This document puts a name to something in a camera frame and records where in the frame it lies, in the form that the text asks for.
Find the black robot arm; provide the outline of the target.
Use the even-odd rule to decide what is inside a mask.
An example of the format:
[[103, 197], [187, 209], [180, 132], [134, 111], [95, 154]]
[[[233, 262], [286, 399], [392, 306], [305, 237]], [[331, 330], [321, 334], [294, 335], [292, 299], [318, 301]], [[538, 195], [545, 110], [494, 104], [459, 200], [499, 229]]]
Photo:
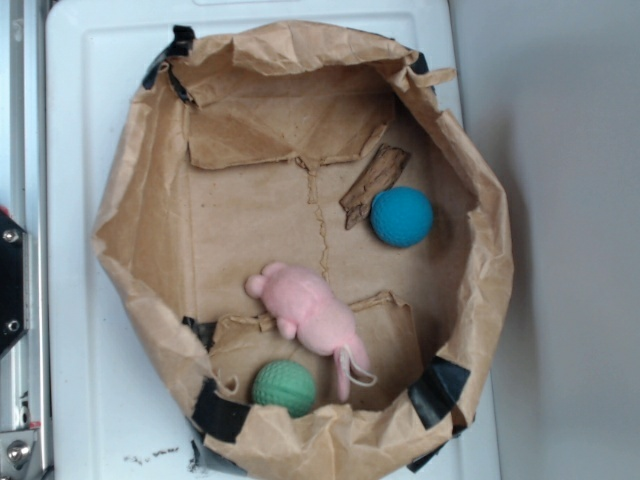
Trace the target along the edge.
[[8, 210], [1, 207], [1, 358], [6, 357], [26, 333], [25, 235]]

